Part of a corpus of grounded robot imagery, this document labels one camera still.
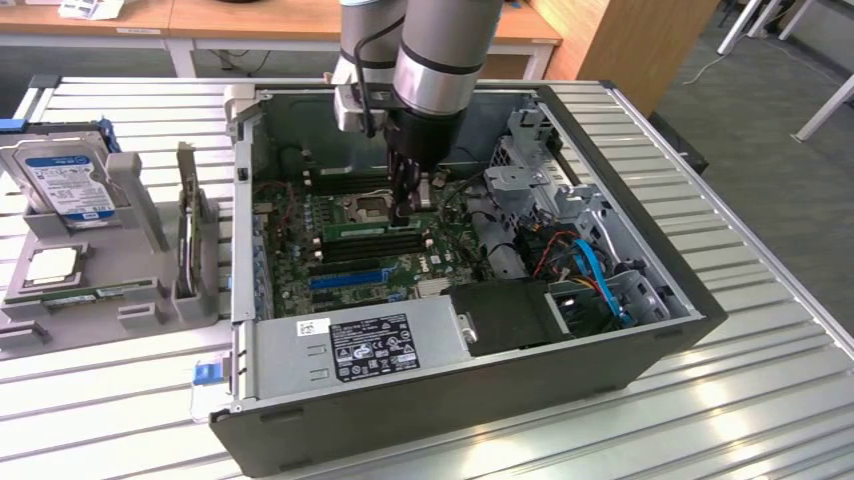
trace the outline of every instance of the metal slatted table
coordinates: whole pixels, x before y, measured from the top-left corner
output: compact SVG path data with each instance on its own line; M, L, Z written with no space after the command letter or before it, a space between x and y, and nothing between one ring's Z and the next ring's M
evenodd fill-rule
M28 92L18 114L33 121L109 118L122 148L140 152L156 201L177 193L177 141L201 149L199 175L224 220L220 311L227 319L233 157L224 134L224 86L221 80L65 78L56 89ZM619 92L592 82L555 83L553 88L730 319L619 392L277 478L851 475L850 337ZM0 189L5 285L25 232L24 200L8 178ZM229 341L223 321L0 363L0 478L239 478L207 425L189 416L192 365Z

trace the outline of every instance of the black pcie slot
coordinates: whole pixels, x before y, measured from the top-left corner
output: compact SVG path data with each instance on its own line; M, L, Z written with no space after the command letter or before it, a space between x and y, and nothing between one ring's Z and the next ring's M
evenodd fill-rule
M341 273L360 272L363 270L379 270L379 260L365 258L352 262L328 263L308 267L308 275L317 277L320 275L337 275Z
M385 175L313 175L311 193L315 195L351 195L388 188Z
M335 240L323 243L323 263L408 255L425 249L424 239L416 233Z
M347 305L328 305L325 307L315 307L315 313L331 312L333 310L343 310L345 308L368 307L371 305L380 305L388 303L388 300L377 298L376 300L365 300L357 303L348 303Z
M313 292L311 294L311 303L333 302L336 298L332 292Z

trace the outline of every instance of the motherboard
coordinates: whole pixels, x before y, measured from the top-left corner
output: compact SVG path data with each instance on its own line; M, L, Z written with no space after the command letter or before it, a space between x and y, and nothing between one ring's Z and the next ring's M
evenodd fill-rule
M464 180L435 183L432 204L404 227L388 222L384 177L260 181L253 192L260 318L439 295L489 278L471 227Z

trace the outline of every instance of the gray carpet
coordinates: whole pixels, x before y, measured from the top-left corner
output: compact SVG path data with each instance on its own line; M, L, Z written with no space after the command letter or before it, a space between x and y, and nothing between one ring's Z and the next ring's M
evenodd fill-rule
M854 332L854 318L846 315L854 308L848 291L854 285L854 110L843 108L812 139L798 144L788 134L836 85L759 40L744 39L700 81L683 86L702 65L718 58L714 50L726 33L714 27L718 19L710 22L658 112L711 163L706 180L716 192ZM249 52L235 61L252 70L261 59L261 52ZM208 52L196 52L196 62L200 76L240 75L223 72ZM331 71L333 63L332 53L273 53L257 76L316 77ZM0 65L0 115L5 116L33 73L173 74L168 54L149 50L4 48Z
M744 38L718 58L726 29L714 18L659 104L658 113L706 156L706 181L854 332L854 110L843 107L800 144L796 132L844 78L776 39ZM774 46L824 72L792 60Z

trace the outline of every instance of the warning label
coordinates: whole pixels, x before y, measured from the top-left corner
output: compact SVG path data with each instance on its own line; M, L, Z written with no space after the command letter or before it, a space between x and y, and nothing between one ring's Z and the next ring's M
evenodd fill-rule
M28 158L25 163L56 213L73 220L96 220L113 214L109 193L96 179L97 173L88 157Z
M329 325L329 339L341 382L420 367L403 313Z

